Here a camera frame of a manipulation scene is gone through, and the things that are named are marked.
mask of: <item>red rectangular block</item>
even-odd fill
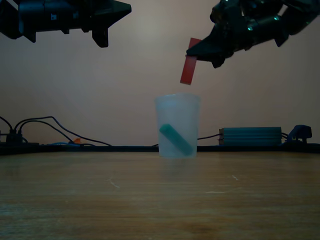
[[[189,48],[192,48],[194,45],[200,43],[201,39],[191,38]],[[182,71],[182,76],[180,83],[191,85],[192,78],[194,77],[196,69],[197,57],[196,56],[187,56],[185,58],[185,63]]]

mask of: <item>wall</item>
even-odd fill
[[[218,1],[126,2],[132,13],[110,28],[106,49],[81,30],[38,33],[35,44],[0,35],[0,115],[12,123],[53,115],[90,138],[148,146],[157,143],[154,98],[190,92],[202,98],[201,137],[223,127],[282,126],[288,133],[306,124],[320,142],[319,18],[281,48],[270,41],[237,52],[218,69],[198,62],[188,86],[179,81],[190,37],[210,33]],[[24,134],[32,142],[64,141],[37,123]]]

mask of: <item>table surface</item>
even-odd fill
[[[320,239],[320,155],[1,156],[0,239]]]

